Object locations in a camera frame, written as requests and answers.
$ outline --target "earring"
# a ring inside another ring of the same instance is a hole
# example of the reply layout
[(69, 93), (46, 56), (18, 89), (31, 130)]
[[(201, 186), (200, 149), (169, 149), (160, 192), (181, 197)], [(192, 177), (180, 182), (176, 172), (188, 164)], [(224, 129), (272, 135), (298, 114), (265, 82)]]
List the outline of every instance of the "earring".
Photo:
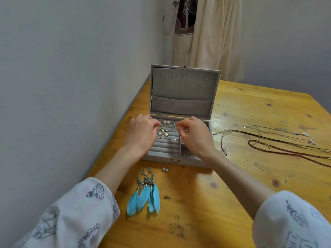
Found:
[[(138, 202), (138, 198), (139, 198), (138, 192), (139, 192), (139, 190), (140, 190), (141, 187), (145, 186), (145, 174), (144, 174), (144, 170), (145, 170), (145, 168), (143, 169), (143, 171), (141, 172), (141, 174), (137, 178), (137, 184), (138, 184), (137, 191), (130, 197), (130, 199), (129, 199), (128, 203), (127, 203), (127, 206), (126, 206), (126, 213), (129, 216), (132, 216), (132, 215), (134, 215), (137, 212), (137, 202)], [(140, 176), (141, 175), (144, 176), (144, 180), (143, 181), (140, 180)]]
[(154, 173), (151, 172), (151, 167), (148, 166), (148, 172), (145, 174), (145, 188), (141, 191), (140, 196), (137, 200), (137, 210), (138, 212), (144, 208), (146, 202), (148, 202), (148, 209), (150, 212), (154, 210), (156, 213), (160, 211), (160, 195), (159, 189), (155, 184)]

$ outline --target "elastic pocket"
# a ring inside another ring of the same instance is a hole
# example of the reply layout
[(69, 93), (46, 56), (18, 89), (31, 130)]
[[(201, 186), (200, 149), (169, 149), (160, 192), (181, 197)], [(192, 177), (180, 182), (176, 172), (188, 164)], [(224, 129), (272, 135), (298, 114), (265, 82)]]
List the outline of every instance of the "elastic pocket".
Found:
[(177, 100), (152, 96), (152, 111), (178, 115), (208, 117), (211, 100)]

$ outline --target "blue feather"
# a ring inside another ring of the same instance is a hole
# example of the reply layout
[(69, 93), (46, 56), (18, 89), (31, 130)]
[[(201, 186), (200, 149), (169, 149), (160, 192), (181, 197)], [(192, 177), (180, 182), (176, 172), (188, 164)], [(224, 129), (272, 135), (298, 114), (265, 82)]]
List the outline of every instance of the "blue feather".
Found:
[(151, 194), (151, 187), (147, 185), (145, 188), (143, 188), (140, 195), (138, 196), (138, 200), (137, 200), (138, 212), (140, 212), (141, 209), (144, 208), (147, 200), (149, 199), (150, 194)]
[(153, 186), (153, 201), (154, 201), (154, 208), (156, 210), (156, 213), (159, 213), (160, 211), (160, 195), (159, 195), (159, 189), (154, 184)]
[(149, 209), (150, 212), (153, 212), (155, 210), (154, 200), (153, 200), (153, 197), (151, 195), (149, 196), (148, 209)]
[(132, 216), (137, 211), (137, 200), (138, 200), (138, 191), (136, 191), (129, 199), (126, 206), (126, 213), (129, 216)]

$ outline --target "sleeve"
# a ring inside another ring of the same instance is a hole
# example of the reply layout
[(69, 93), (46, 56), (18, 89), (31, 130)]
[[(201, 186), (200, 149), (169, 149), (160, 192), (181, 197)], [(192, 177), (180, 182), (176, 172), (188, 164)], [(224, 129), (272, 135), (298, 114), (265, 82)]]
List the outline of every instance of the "sleeve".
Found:
[(88, 178), (47, 208), (38, 225), (13, 247), (97, 248), (119, 214), (109, 188)]
[(253, 240), (257, 248), (330, 247), (331, 225), (311, 204), (292, 192), (281, 191), (260, 206)]

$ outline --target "open jewelry box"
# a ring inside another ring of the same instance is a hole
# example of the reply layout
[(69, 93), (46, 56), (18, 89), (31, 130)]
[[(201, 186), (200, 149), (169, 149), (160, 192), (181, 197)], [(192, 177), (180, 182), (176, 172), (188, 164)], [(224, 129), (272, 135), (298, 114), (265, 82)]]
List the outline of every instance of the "open jewelry box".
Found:
[(174, 124), (195, 116), (208, 126), (212, 135), (210, 119), (220, 76), (219, 70), (151, 65), (149, 114), (161, 126), (158, 138), (143, 160), (205, 167), (184, 145)]

